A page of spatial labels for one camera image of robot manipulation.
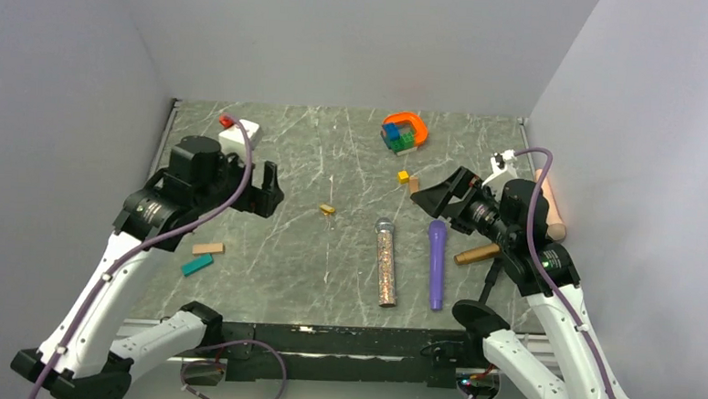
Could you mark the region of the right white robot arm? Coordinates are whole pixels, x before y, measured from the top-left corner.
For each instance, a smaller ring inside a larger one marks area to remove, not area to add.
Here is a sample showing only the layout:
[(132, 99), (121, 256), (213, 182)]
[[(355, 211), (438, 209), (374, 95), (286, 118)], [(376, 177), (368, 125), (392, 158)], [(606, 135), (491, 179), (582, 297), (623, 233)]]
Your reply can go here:
[(460, 233), (479, 233), (500, 249), (504, 272), (540, 321), (560, 372), (527, 351), (487, 304), (462, 299), (451, 313), (466, 331), (462, 350), (469, 363), (491, 363), (527, 399), (630, 399), (600, 349), (575, 263), (547, 234), (550, 204), (540, 184), (516, 178), (495, 192), (460, 167), (411, 198), (428, 215)]

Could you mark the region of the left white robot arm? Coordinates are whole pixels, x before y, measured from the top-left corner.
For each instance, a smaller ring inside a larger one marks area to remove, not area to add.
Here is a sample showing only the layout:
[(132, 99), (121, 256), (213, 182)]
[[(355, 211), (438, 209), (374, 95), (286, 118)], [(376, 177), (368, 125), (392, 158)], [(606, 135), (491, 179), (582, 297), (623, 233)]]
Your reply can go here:
[(184, 236), (225, 210), (270, 217), (284, 198), (275, 163), (260, 186), (250, 156), (225, 153), (210, 137), (187, 136), (165, 167), (130, 194), (117, 214), (101, 261), (59, 326), (10, 366), (55, 399), (122, 399), (169, 357), (213, 354), (225, 339), (223, 318), (197, 301), (127, 339), (117, 333), (158, 266)]

